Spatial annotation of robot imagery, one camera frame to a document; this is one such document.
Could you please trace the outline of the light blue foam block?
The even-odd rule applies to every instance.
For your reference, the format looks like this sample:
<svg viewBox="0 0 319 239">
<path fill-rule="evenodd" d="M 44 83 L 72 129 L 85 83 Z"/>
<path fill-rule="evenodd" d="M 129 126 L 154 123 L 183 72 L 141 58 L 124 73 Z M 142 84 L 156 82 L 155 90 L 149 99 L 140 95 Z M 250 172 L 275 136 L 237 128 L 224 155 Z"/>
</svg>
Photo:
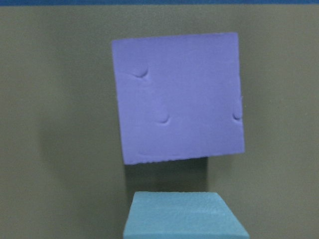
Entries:
<svg viewBox="0 0 319 239">
<path fill-rule="evenodd" d="M 125 239 L 248 239 L 224 200 L 213 192 L 136 192 Z"/>
</svg>

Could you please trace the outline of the purple foam block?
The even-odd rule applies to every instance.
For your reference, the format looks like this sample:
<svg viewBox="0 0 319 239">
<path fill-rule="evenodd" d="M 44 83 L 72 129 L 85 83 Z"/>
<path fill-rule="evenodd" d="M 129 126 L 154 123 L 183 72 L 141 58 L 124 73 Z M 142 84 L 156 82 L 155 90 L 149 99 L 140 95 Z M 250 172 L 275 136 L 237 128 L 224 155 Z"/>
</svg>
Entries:
<svg viewBox="0 0 319 239">
<path fill-rule="evenodd" d="M 123 161 L 245 150 L 236 32 L 112 42 Z"/>
</svg>

